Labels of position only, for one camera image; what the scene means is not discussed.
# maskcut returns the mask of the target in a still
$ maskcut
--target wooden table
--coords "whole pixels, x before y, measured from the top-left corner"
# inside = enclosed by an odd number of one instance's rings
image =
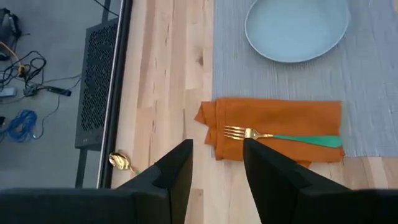
[[[242,162],[215,161],[206,126],[193,120],[211,100],[213,0],[136,0],[126,56],[117,149],[140,170],[194,139],[186,223],[260,223]],[[311,170],[352,189],[398,187],[398,159],[345,158]],[[113,187],[131,178],[113,172]]]

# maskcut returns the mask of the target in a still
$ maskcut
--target gold spoon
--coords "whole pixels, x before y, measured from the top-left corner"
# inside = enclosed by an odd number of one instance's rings
[[[138,169],[130,165],[129,158],[121,152],[112,152],[109,155],[109,162],[119,170],[130,170],[133,174],[139,174]]]

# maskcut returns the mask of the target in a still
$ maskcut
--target gray placemat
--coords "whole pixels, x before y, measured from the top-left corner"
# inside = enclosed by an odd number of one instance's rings
[[[398,14],[391,0],[350,0],[351,22],[324,56],[283,64],[244,35],[254,0],[215,1],[213,98],[342,100],[347,156],[398,156]]]

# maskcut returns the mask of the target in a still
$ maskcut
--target gold fork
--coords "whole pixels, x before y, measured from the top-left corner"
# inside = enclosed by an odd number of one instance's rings
[[[341,138],[339,136],[286,136],[282,134],[261,134],[255,129],[237,126],[224,126],[224,136],[241,141],[244,138],[277,138],[306,142],[326,147],[340,147],[342,145]]]

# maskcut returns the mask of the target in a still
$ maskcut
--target gray floor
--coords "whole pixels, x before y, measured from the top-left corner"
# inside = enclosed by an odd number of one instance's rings
[[[111,1],[111,10],[119,14],[121,0]],[[23,36],[17,54],[39,51],[46,59],[44,80],[72,77],[81,73],[86,29],[101,23],[103,9],[92,0],[2,0],[0,7],[19,16]],[[72,87],[78,79],[53,82],[53,86]],[[13,81],[22,95],[23,83]],[[38,140],[15,143],[5,138],[0,143],[0,189],[11,187],[74,187],[79,150],[74,148],[80,85],[71,97],[61,97],[59,110],[44,123],[44,135]],[[57,106],[57,95],[47,91],[9,105],[0,105],[0,116],[9,119],[23,109],[34,110],[41,119]],[[0,99],[5,103],[16,98]],[[89,152],[84,187],[95,187],[100,155]]]

